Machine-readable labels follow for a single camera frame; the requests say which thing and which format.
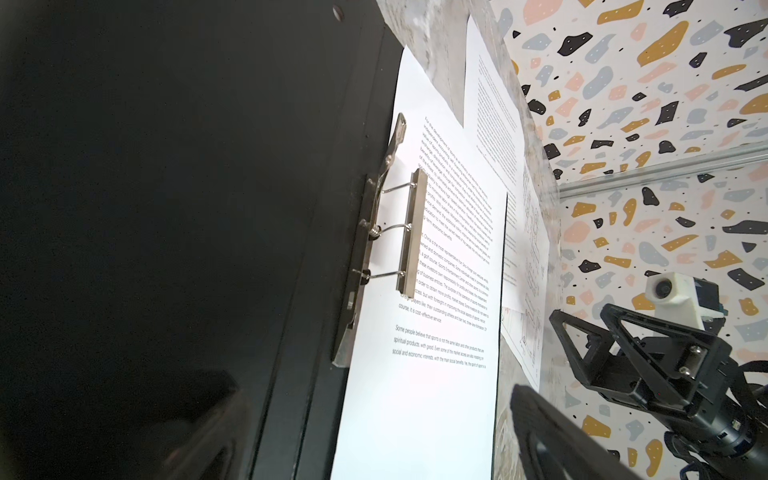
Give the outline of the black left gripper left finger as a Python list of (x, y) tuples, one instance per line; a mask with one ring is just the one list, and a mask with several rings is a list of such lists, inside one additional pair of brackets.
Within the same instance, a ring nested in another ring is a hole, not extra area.
[(166, 411), (141, 431), (139, 479), (235, 479), (250, 411), (227, 385)]

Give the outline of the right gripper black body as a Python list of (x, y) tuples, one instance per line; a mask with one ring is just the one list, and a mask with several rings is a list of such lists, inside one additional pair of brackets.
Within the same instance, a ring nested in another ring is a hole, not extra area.
[(685, 474), (767, 471), (767, 388), (750, 383), (764, 360), (737, 364), (713, 336), (624, 338), (605, 349), (605, 398), (665, 428)]

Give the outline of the technical drawing sheet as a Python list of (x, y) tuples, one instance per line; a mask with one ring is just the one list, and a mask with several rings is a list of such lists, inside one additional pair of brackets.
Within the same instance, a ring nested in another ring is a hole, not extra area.
[(502, 335), (530, 385), (541, 383), (549, 239), (528, 169), (507, 194)]

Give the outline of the orange black file folder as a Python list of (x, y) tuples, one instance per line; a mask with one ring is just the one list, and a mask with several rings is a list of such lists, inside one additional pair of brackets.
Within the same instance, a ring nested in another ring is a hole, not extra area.
[(374, 1), (1, 5), (1, 475), (139, 479), (227, 385), (235, 479), (326, 479), (402, 47)]

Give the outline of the text page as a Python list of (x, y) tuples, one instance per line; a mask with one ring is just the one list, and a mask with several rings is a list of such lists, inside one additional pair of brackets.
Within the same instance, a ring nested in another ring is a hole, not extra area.
[(418, 60), (400, 61), (407, 131), (386, 184), (429, 177), (415, 298), (365, 288), (331, 475), (487, 479), (492, 473), (506, 190)]
[(507, 190), (519, 193), (525, 170), (520, 114), (473, 18), (467, 20), (465, 62), (464, 128)]

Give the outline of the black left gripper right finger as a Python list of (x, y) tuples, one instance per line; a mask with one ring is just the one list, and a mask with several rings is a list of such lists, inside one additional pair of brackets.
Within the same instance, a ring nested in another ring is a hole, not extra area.
[(515, 386), (510, 408), (522, 466), (528, 479), (637, 477), (533, 388)]

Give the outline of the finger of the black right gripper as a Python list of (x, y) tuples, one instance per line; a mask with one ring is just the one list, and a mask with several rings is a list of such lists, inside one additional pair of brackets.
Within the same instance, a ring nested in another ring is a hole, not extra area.
[(634, 369), (612, 334), (579, 317), (554, 310), (550, 322), (575, 378), (590, 390), (632, 390)]
[(647, 384), (693, 382), (717, 357), (717, 338), (608, 304), (600, 318), (621, 351)]

